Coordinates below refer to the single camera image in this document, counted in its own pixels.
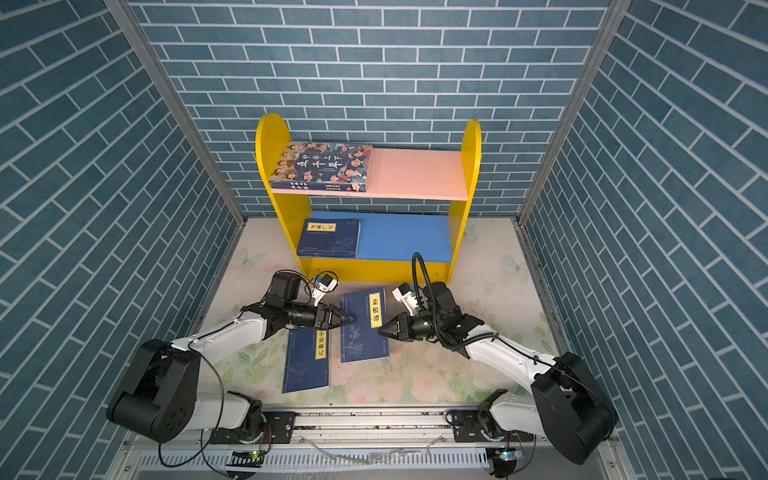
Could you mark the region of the colourful illustrated thick book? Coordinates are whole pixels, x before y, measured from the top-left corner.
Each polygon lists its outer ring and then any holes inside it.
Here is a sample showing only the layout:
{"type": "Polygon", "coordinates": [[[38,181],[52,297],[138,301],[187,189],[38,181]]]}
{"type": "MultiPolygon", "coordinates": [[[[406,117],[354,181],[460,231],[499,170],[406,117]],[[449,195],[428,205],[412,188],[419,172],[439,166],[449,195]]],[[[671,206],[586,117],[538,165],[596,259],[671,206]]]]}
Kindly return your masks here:
{"type": "Polygon", "coordinates": [[[289,142],[269,178],[273,189],[363,193],[374,148],[360,143],[289,142]]]}

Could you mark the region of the blue book yellow label Yijing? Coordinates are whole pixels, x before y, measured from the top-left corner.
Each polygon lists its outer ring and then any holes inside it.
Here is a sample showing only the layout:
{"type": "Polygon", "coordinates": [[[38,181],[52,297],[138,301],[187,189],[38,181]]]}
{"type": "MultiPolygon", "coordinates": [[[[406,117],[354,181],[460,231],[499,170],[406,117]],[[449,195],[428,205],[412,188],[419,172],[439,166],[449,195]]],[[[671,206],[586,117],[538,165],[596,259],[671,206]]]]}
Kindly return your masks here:
{"type": "Polygon", "coordinates": [[[300,258],[326,258],[326,259],[355,259],[356,252],[349,251],[301,251],[297,252],[300,258]]]}

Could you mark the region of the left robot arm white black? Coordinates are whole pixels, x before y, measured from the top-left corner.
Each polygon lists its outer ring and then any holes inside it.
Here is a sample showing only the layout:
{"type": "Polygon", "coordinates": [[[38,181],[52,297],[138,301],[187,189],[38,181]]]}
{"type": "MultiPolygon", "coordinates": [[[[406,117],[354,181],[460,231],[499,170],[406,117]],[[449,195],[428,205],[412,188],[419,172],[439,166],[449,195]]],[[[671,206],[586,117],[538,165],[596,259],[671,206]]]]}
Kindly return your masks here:
{"type": "Polygon", "coordinates": [[[220,326],[172,341],[140,345],[109,402],[108,421],[164,444],[187,431],[208,432],[215,441],[254,443],[265,436],[261,401],[220,386],[199,387],[200,371],[281,330],[321,332],[353,323],[351,315],[323,298],[338,277],[314,278],[279,270],[263,297],[220,326]]]}

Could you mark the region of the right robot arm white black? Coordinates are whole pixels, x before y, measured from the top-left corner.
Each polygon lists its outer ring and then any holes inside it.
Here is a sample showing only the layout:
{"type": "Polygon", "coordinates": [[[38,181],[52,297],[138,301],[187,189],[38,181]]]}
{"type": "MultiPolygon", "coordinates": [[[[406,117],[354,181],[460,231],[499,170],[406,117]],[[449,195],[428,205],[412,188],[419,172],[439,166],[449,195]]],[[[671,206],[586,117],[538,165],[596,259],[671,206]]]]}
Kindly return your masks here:
{"type": "Polygon", "coordinates": [[[401,342],[427,341],[491,367],[523,387],[525,402],[497,389],[474,415],[481,435],[490,441],[515,432],[544,437],[567,460],[581,465],[613,433],[618,413],[587,364],[572,352],[540,353],[464,313],[443,282],[433,282],[419,253],[411,259],[412,281],[393,296],[405,312],[381,326],[379,334],[401,342]]]}

